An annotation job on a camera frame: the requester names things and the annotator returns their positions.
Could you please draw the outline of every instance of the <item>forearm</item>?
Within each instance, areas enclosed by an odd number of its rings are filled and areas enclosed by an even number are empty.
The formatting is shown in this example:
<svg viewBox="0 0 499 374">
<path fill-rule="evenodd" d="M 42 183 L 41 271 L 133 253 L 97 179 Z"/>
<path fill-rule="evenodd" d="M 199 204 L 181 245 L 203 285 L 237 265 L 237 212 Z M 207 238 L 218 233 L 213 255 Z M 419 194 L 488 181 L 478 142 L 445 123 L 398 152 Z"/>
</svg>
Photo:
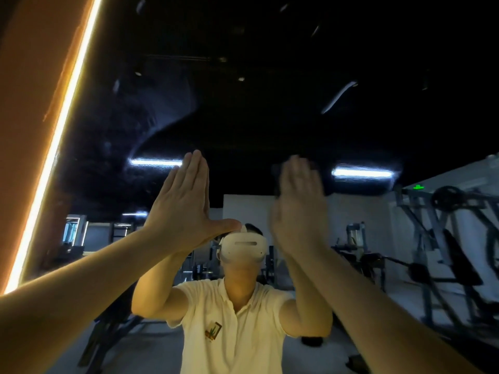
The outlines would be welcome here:
<svg viewBox="0 0 499 374">
<path fill-rule="evenodd" d="M 88 325 L 143 273 L 172 254 L 143 230 L 0 297 L 5 372 L 45 372 Z"/>
<path fill-rule="evenodd" d="M 310 335 L 325 337 L 331 332 L 333 312 L 326 300 L 305 275 L 296 261 L 284 255 L 296 291 L 296 308 L 301 324 Z"/>
<path fill-rule="evenodd" d="M 332 250 L 297 257 L 334 309 L 373 374 L 479 373 Z"/>
<path fill-rule="evenodd" d="M 187 253 L 184 252 L 167 256 L 140 277 L 132 299 L 134 314 L 153 317 L 164 307 L 175 275 L 186 257 Z"/>
</svg>

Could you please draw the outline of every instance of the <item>dark ceiling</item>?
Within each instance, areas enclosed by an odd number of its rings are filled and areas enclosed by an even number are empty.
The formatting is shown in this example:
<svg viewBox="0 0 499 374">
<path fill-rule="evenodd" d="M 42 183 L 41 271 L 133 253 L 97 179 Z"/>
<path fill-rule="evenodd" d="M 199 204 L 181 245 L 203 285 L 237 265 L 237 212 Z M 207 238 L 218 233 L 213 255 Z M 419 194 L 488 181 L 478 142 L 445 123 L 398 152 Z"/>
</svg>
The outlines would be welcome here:
<svg viewBox="0 0 499 374">
<path fill-rule="evenodd" d="M 331 169 L 394 169 L 408 185 L 499 151 L 469 127 L 483 97 L 469 91 L 479 68 L 459 61 L 464 27 L 442 28 L 428 5 L 139 3 L 105 0 L 99 16 L 57 168 L 74 213 L 150 207 L 167 172 L 131 157 L 200 149 L 221 207 L 223 194 L 273 194 L 271 166 L 294 153 L 317 163 L 328 193 L 379 195 L 391 184 L 334 182 Z"/>
</svg>

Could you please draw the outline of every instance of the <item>person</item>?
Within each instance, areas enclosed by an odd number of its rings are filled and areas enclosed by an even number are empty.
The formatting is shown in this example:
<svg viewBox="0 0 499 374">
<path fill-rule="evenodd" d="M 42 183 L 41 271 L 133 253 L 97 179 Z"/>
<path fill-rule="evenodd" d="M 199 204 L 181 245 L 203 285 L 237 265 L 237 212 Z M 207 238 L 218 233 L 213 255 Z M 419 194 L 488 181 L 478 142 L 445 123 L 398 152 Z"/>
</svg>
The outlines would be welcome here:
<svg viewBox="0 0 499 374">
<path fill-rule="evenodd" d="M 263 236 L 249 223 L 240 232 Z M 216 253 L 224 272 L 222 279 L 183 282 L 172 288 L 189 253 L 184 252 L 165 258 L 142 276 L 135 288 L 134 314 L 166 320 L 172 328 L 183 327 L 181 374 L 282 373 L 285 335 L 329 335 L 332 309 L 291 258 L 288 265 L 296 299 L 257 282 L 264 255 L 259 261 L 246 255 L 228 260 L 222 251 Z"/>
<path fill-rule="evenodd" d="M 334 309 L 373 374 L 480 373 L 328 249 L 326 200 L 319 175 L 306 160 L 284 163 L 280 187 L 271 213 L 274 245 Z M 1 296 L 2 370 L 45 372 L 147 270 L 169 255 L 240 230 L 239 221 L 208 219 L 207 192 L 206 160 L 197 151 L 189 153 L 180 169 L 169 173 L 147 226 Z"/>
</svg>

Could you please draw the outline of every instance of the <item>orange wall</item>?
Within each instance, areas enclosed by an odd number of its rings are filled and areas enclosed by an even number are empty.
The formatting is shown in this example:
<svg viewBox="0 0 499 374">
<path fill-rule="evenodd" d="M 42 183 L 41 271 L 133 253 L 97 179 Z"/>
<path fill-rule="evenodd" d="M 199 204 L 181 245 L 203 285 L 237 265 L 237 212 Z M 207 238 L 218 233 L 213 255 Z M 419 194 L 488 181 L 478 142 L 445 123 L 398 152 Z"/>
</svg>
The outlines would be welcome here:
<svg viewBox="0 0 499 374">
<path fill-rule="evenodd" d="M 93 0 L 21 0 L 0 45 L 0 294 Z"/>
</svg>

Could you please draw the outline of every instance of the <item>led strip light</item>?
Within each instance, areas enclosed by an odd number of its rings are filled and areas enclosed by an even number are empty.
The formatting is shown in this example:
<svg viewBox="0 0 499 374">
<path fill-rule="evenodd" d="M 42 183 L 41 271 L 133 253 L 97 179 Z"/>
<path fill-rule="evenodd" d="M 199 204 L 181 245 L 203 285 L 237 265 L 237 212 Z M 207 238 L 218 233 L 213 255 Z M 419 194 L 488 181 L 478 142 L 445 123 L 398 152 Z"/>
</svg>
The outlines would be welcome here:
<svg viewBox="0 0 499 374">
<path fill-rule="evenodd" d="M 43 164 L 43 169 L 41 171 L 40 180 L 38 181 L 38 186 L 36 188 L 33 203 L 31 204 L 31 209 L 29 210 L 28 220 L 26 221 L 26 226 L 24 227 L 24 232 L 22 233 L 22 238 L 17 250 L 14 265 L 12 267 L 12 270 L 10 271 L 9 281 L 7 282 L 5 294 L 10 293 L 19 286 L 24 261 L 26 260 L 26 256 L 28 255 L 29 244 L 31 243 L 31 238 L 33 237 L 33 231 L 38 219 L 38 215 L 40 214 L 41 204 L 43 201 L 43 196 L 45 195 L 45 191 L 47 189 L 50 174 L 52 173 L 52 169 L 54 168 L 57 152 L 59 150 L 59 143 L 61 141 L 62 133 L 64 132 L 64 127 L 67 122 L 67 116 L 69 114 L 71 103 L 76 92 L 76 86 L 80 78 L 81 70 L 83 68 L 83 62 L 88 50 L 88 44 L 90 43 L 90 38 L 95 27 L 95 21 L 97 19 L 97 14 L 99 13 L 101 4 L 102 0 L 93 0 L 90 14 L 88 16 L 85 30 L 83 32 L 83 37 L 81 39 L 80 47 L 78 49 L 78 55 L 74 63 L 74 68 L 66 89 L 66 94 L 64 95 L 64 101 L 59 112 L 59 118 L 57 119 L 57 123 L 55 125 L 54 135 L 52 137 L 52 141 L 50 142 L 50 147 L 45 158 L 45 163 Z"/>
</svg>

